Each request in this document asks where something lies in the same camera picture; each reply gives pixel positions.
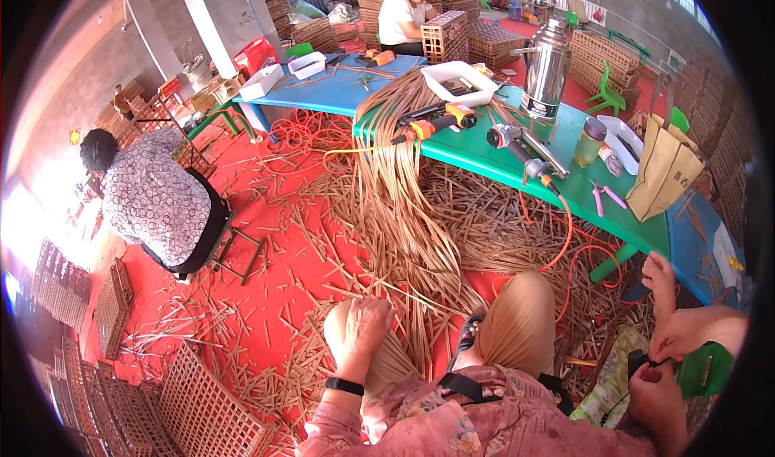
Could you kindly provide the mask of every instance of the black wristband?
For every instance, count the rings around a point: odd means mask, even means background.
[[[346,391],[349,394],[363,396],[363,385],[354,384],[352,381],[347,381],[341,378],[328,378],[325,381],[325,387],[333,390]]]

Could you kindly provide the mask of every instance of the black pants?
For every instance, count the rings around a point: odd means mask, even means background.
[[[396,55],[412,55],[415,57],[421,57],[425,56],[425,54],[422,51],[422,44],[421,43],[399,43],[397,45],[383,45],[382,51],[385,50],[393,50],[393,53]]]
[[[179,273],[180,279],[185,279],[189,273],[196,272],[205,265],[207,257],[210,255],[210,251],[216,243],[220,241],[221,231],[223,231],[223,227],[228,220],[228,209],[224,206],[216,189],[212,187],[204,176],[199,174],[199,171],[193,168],[186,168],[186,172],[196,178],[196,180],[205,187],[207,194],[210,197],[210,215],[207,218],[205,229],[201,232],[201,237],[199,237],[199,241],[197,242],[194,251],[186,258],[186,261],[179,266],[167,266],[167,264],[165,264],[163,260],[148,247],[148,245],[142,244],[143,252],[148,254],[150,258],[165,270],[171,273]]]

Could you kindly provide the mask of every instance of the glass jar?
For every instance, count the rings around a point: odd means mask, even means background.
[[[607,132],[605,124],[594,117],[586,118],[584,129],[581,130],[579,140],[576,142],[576,151],[574,151],[574,161],[579,167],[588,168],[595,161]]]

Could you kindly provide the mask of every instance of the green table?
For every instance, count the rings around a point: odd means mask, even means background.
[[[509,95],[509,98],[505,99],[507,103],[518,107],[522,89],[514,86],[503,86],[501,92]],[[522,164],[508,150],[495,149],[488,144],[486,134],[492,123],[483,107],[477,111],[484,113],[485,117],[478,116],[476,127],[460,132],[454,132],[449,128],[443,129],[433,134],[431,139],[422,142],[421,154],[476,172],[557,207],[562,207],[559,198],[546,189],[540,181],[528,180],[527,185],[522,186]],[[368,125],[373,113],[374,111],[368,113],[359,123],[354,125],[355,133],[360,132],[362,125]],[[599,158],[586,170],[574,164],[573,154],[576,140],[584,127],[585,119],[586,113],[565,104],[560,105],[560,125],[557,127],[552,144],[548,146],[557,159],[570,170],[570,174],[565,180],[555,177],[554,182],[565,196],[571,213],[625,241],[622,248],[615,253],[616,259],[620,263],[625,262],[638,251],[648,253],[655,250],[666,258],[670,258],[670,238],[665,214],[657,215],[641,223],[635,219],[632,211],[621,208],[607,194],[601,193],[605,217],[599,218],[597,216],[597,206],[595,205],[595,197],[592,195],[593,186],[590,180],[609,186],[614,193],[624,199],[629,189],[635,184],[635,177],[623,172],[619,178],[615,178],[607,171],[605,164]],[[525,116],[523,123],[524,125],[528,124],[527,116]],[[535,123],[533,133],[546,142],[551,129],[552,125],[544,127]],[[590,273],[590,279],[592,282],[597,282],[615,268],[615,263],[609,258]]]
[[[205,130],[205,128],[210,125],[215,119],[222,115],[224,119],[226,119],[226,123],[228,124],[228,127],[232,130],[234,135],[239,135],[239,128],[237,127],[237,124],[234,122],[234,119],[232,119],[232,116],[226,112],[228,108],[231,107],[234,112],[239,114],[237,118],[239,119],[239,122],[242,123],[242,125],[245,127],[245,131],[248,135],[250,135],[250,127],[247,124],[247,121],[245,119],[245,114],[242,112],[242,108],[239,107],[236,103],[234,103],[234,99],[229,99],[222,105],[215,105],[213,104],[212,107],[209,108],[207,113],[205,114],[207,118],[199,124],[194,130],[186,134],[186,137],[188,137],[191,141],[193,141],[199,134],[201,134],[202,131]]]
[[[635,40],[633,40],[632,38],[627,38],[616,30],[608,30],[608,39],[612,40],[614,37],[621,38],[625,42],[637,48],[639,52],[638,61],[640,62],[641,65],[645,65],[645,58],[651,56],[651,53],[649,53],[648,50],[646,50],[644,47],[635,43]]]

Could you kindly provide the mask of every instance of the paper bag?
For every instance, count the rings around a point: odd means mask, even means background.
[[[672,79],[661,74],[656,81],[654,100],[667,79],[667,119],[652,113],[645,126],[643,155],[638,164],[635,185],[625,202],[638,221],[644,221],[667,210],[699,176],[703,161],[695,154],[697,145],[681,130],[670,124],[673,111]]]

